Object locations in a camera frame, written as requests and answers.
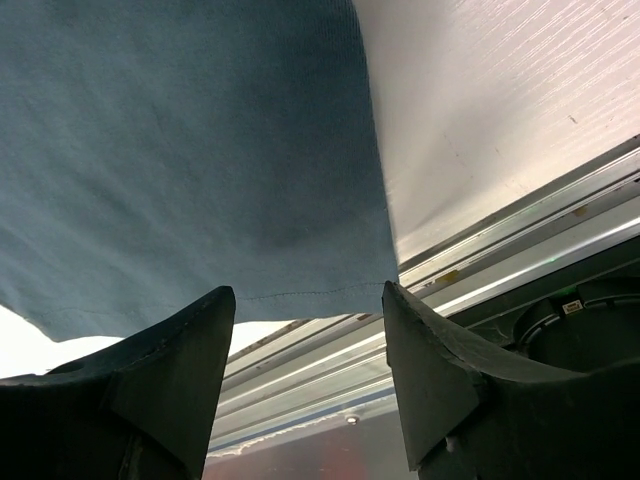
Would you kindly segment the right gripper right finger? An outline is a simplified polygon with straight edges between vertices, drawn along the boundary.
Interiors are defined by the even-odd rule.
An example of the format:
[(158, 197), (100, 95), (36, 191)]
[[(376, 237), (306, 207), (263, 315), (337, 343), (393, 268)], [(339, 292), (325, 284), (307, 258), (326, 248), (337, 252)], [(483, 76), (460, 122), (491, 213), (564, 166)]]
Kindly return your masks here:
[(604, 280), (522, 313), (509, 348), (383, 294), (409, 467), (422, 479), (635, 479), (639, 284)]

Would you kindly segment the dark blue-grey t shirt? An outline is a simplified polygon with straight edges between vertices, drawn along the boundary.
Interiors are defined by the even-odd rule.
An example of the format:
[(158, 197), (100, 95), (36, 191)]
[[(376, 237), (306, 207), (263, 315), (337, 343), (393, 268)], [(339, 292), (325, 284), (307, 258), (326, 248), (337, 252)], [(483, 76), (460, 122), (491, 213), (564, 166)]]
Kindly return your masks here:
[(397, 261), (349, 1), (5, 1), (1, 302), (126, 337), (375, 313)]

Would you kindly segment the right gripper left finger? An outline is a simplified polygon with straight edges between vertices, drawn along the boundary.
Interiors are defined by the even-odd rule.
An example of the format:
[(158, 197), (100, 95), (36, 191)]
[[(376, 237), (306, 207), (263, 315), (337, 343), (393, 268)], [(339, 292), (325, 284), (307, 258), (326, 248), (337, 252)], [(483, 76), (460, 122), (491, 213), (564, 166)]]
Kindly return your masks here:
[(2, 380), (2, 478), (200, 478), (235, 308), (219, 287), (103, 350)]

